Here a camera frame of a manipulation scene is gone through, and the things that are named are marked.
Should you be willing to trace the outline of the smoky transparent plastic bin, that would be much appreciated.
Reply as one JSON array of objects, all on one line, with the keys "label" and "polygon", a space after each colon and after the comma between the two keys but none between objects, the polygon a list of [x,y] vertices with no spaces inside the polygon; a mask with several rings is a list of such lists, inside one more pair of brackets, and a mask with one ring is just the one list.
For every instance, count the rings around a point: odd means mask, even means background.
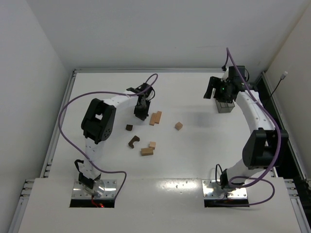
[{"label": "smoky transparent plastic bin", "polygon": [[216,106],[218,113],[223,114],[223,113],[230,113],[234,107],[234,103],[226,103],[226,102],[219,102],[218,100],[215,100]]}]

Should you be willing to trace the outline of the long light wood block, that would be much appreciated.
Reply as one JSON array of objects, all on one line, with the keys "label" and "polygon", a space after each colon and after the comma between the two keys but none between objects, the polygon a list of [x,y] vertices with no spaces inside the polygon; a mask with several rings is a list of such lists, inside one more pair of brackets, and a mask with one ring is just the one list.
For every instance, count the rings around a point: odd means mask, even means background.
[{"label": "long light wood block", "polygon": [[156,113],[151,114],[149,125],[154,126],[156,123]]}]

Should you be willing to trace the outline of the light wood cube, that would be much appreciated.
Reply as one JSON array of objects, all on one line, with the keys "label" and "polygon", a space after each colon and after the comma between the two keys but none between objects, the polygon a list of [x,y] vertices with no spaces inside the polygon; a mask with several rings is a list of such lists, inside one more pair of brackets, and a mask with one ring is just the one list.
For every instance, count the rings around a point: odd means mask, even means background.
[{"label": "light wood cube", "polygon": [[183,128],[183,124],[181,122],[177,122],[175,124],[175,128],[179,131],[179,130],[181,130]]}]

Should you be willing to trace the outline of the thick light wood block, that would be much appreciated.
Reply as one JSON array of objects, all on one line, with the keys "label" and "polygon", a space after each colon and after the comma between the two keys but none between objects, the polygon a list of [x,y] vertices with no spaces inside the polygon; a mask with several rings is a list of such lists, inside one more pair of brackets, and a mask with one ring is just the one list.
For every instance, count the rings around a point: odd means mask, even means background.
[{"label": "thick light wood block", "polygon": [[142,148],[141,151],[141,156],[149,156],[154,154],[154,149],[151,147],[148,148]]}]

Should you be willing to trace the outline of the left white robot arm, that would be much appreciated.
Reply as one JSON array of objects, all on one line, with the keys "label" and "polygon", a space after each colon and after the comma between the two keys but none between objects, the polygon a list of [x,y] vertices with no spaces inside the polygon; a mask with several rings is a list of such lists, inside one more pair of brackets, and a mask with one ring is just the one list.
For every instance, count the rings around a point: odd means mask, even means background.
[{"label": "left white robot arm", "polygon": [[85,160],[80,162],[83,166],[77,167],[80,183],[92,190],[96,181],[100,179],[102,172],[95,165],[102,156],[105,141],[112,134],[116,113],[133,107],[135,117],[144,121],[149,116],[150,102],[154,94],[151,85],[143,83],[137,88],[130,87],[112,98],[94,98],[90,102],[81,123],[86,146]]}]

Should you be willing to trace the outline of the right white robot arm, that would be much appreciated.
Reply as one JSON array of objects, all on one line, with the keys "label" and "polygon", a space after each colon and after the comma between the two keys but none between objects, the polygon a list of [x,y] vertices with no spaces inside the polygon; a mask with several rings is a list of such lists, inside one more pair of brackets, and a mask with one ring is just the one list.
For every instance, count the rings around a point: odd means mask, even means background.
[{"label": "right white robot arm", "polygon": [[258,89],[245,78],[244,66],[223,66],[222,70],[223,77],[210,77],[204,98],[215,98],[220,103],[236,103],[250,130],[242,149],[242,158],[220,175],[221,188],[229,188],[244,185],[245,180],[256,173],[279,167],[289,135],[263,107]]}]

